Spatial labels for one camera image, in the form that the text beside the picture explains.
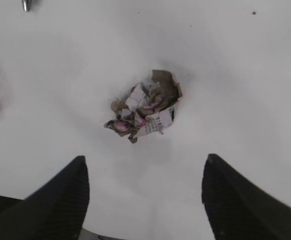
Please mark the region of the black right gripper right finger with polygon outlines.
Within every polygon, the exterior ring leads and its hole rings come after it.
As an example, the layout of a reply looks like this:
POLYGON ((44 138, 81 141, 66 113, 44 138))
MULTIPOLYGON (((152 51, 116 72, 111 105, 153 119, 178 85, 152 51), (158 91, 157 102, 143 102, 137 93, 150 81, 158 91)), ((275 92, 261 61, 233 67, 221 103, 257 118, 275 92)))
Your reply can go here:
POLYGON ((291 207, 215 153, 204 165, 201 201, 216 240, 291 240, 291 207))

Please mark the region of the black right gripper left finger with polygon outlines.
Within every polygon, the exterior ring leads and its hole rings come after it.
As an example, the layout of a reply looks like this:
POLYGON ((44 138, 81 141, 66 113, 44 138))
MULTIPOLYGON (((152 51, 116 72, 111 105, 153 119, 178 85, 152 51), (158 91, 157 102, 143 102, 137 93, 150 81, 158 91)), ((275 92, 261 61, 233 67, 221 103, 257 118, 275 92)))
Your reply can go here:
POLYGON ((25 199, 0 195, 0 240, 77 240, 89 202, 88 167, 81 155, 25 199))

